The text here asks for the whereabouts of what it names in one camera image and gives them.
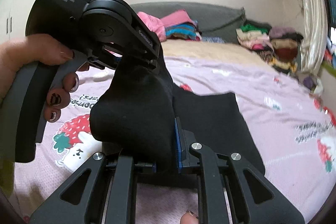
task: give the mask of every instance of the hand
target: hand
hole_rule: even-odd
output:
[[[33,34],[23,39],[13,39],[0,44],[0,99],[6,96],[19,69],[30,62],[40,61],[46,65],[61,65],[73,58],[73,52],[48,34]],[[79,71],[89,70],[84,64]],[[51,89],[46,98],[44,117],[55,122],[61,109],[70,103],[70,92],[78,88],[76,73],[67,74],[63,88]]]

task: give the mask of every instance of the pink bedsheet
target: pink bedsheet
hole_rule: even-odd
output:
[[[317,213],[336,182],[336,130],[329,115],[315,108],[308,90],[278,72],[192,58],[169,58],[177,85],[197,94],[233,91],[266,167],[268,178],[303,214]],[[109,87],[111,70],[80,72],[80,86],[56,123],[46,127],[36,158],[16,164],[15,194],[28,219],[101,144],[90,135],[90,108]],[[197,194],[186,189],[138,185],[137,223],[174,223],[189,209],[197,212]]]

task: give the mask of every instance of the black sock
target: black sock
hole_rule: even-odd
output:
[[[124,56],[110,88],[90,114],[91,133],[102,142],[114,142],[134,156],[157,162],[158,170],[170,168],[173,159],[173,80],[160,49],[154,72]]]

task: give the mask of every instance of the gray headboard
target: gray headboard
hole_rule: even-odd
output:
[[[131,5],[135,12],[145,12],[158,18],[185,9],[192,20],[197,20],[204,37],[222,37],[227,42],[238,44],[236,29],[245,21],[244,8],[195,2],[149,2]]]

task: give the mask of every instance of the window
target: window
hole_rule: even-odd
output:
[[[325,0],[330,40],[336,45],[336,0]]]

